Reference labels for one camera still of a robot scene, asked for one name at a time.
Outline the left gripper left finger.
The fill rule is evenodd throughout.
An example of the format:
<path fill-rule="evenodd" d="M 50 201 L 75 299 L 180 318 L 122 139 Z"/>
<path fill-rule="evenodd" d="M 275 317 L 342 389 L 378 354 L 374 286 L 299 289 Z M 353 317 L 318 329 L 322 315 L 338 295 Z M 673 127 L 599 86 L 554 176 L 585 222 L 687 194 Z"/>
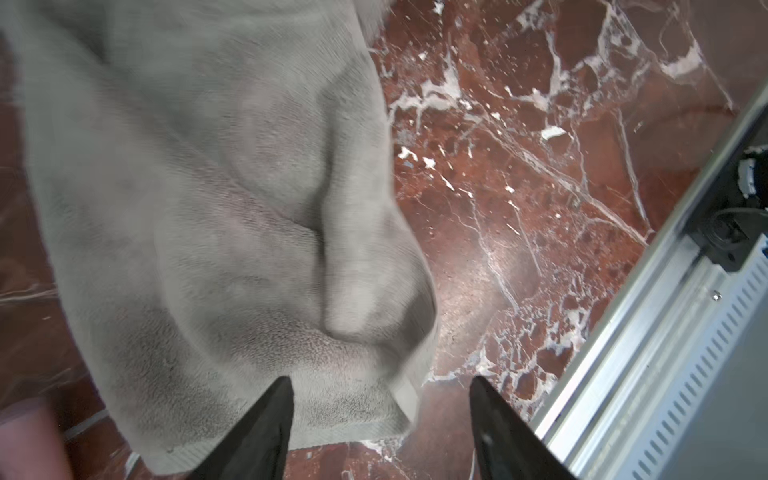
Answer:
<path fill-rule="evenodd" d="M 189 475 L 198 480 L 281 480 L 294 414 L 289 377 L 277 378 Z"/>

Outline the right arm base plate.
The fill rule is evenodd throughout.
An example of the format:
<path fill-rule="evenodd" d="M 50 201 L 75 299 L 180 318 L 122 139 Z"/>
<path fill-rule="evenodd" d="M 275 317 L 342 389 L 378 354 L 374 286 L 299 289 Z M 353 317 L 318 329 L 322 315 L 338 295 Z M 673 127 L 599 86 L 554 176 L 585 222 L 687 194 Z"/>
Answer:
<path fill-rule="evenodd" d="M 687 222 L 686 233 L 714 264 L 742 268 L 767 234 L 767 116 L 759 117 L 735 145 Z"/>

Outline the grey towel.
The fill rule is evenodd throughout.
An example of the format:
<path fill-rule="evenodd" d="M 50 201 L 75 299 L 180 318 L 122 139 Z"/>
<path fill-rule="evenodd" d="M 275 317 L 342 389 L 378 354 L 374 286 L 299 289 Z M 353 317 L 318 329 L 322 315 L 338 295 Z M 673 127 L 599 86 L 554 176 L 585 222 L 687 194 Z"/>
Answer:
<path fill-rule="evenodd" d="M 385 1 L 5 1 L 69 328 L 131 448 L 189 471 L 278 377 L 292 448 L 400 435 L 437 339 L 369 46 Z"/>

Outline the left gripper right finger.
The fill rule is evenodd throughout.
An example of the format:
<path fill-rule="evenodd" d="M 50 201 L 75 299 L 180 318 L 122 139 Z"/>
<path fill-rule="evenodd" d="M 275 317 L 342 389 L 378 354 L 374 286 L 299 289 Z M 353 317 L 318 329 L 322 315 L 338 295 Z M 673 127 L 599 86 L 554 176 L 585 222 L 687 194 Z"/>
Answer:
<path fill-rule="evenodd" d="M 575 479 L 486 378 L 472 379 L 469 401 L 482 479 Z"/>

